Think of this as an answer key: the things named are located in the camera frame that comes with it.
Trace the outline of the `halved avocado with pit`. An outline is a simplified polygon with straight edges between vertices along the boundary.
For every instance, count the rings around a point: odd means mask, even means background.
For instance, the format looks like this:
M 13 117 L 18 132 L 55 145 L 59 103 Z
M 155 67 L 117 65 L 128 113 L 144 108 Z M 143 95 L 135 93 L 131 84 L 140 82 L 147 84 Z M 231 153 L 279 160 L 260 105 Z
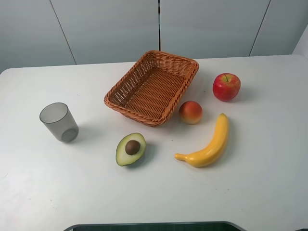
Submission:
M 125 136 L 116 148 L 116 163 L 123 167 L 139 160 L 146 149 L 146 141 L 142 134 L 131 133 Z

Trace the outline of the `brown wicker basket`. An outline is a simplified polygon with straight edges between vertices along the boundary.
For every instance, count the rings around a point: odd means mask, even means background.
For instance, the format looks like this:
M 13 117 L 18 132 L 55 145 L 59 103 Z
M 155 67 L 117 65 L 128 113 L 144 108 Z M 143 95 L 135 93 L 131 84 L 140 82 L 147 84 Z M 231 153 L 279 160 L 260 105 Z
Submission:
M 104 103 L 129 119 L 157 127 L 171 118 L 198 69 L 193 59 L 148 51 L 107 92 Z

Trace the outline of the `orange peach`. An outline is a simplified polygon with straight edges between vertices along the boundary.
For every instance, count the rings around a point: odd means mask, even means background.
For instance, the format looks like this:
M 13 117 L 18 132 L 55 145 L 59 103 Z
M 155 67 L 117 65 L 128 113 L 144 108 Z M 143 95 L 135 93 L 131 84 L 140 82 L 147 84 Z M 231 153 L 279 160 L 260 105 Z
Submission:
M 179 116 L 182 122 L 195 125 L 201 121 L 203 109 L 195 101 L 186 101 L 179 108 Z

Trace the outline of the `yellow banana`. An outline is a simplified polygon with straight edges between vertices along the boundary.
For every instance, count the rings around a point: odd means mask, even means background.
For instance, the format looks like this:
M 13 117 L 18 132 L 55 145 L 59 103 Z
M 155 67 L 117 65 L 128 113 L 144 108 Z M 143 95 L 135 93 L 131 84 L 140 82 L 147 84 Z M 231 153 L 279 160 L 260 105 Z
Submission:
M 190 154 L 175 154 L 175 158 L 193 167 L 205 167 L 217 161 L 223 154 L 229 137 L 228 117 L 221 113 L 217 120 L 214 135 L 207 147 Z

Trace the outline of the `red apple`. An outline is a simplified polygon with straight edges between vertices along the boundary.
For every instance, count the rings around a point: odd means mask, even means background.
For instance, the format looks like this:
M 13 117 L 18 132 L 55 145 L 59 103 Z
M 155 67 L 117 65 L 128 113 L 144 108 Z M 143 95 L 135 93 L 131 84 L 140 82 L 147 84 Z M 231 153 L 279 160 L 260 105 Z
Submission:
M 228 102 L 238 95 L 240 87 L 241 81 L 236 75 L 222 73 L 215 78 L 212 91 L 217 99 Z

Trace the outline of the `grey translucent plastic cup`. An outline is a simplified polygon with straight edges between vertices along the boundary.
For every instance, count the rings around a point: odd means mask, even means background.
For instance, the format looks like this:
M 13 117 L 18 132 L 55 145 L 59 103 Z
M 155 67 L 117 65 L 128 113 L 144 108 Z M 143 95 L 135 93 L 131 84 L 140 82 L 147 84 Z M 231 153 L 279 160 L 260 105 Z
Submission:
M 60 142 L 71 142 L 78 136 L 78 125 L 65 103 L 46 106 L 40 112 L 39 119 Z

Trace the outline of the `dark device edge at bottom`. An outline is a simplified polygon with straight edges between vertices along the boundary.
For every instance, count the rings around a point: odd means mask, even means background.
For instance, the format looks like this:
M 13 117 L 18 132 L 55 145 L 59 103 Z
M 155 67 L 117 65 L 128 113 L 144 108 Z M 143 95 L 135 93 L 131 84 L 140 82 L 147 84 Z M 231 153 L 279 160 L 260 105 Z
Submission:
M 79 224 L 65 231 L 244 231 L 243 228 L 225 221 L 167 222 L 123 224 Z

